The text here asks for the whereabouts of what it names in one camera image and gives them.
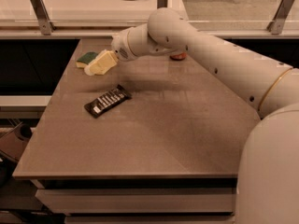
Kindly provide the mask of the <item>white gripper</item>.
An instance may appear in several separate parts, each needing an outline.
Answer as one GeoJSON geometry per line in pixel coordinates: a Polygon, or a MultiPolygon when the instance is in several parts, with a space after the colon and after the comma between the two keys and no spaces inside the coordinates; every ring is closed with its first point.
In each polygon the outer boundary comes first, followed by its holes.
{"type": "Polygon", "coordinates": [[[127,42],[129,32],[129,29],[125,29],[113,35],[111,47],[114,52],[104,49],[84,68],[84,72],[88,76],[104,75],[110,68],[118,63],[118,59],[129,61],[131,59],[127,42]]]}

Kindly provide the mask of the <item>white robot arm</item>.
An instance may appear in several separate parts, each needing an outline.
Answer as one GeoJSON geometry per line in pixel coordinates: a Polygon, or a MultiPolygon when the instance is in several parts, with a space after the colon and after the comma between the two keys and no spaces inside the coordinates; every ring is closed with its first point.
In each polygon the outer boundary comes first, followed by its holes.
{"type": "Polygon", "coordinates": [[[185,52],[251,105],[261,121],[244,145],[235,224],[299,224],[299,74],[296,68],[197,31],[170,8],[114,35],[88,64],[98,75],[117,61],[185,52]]]}

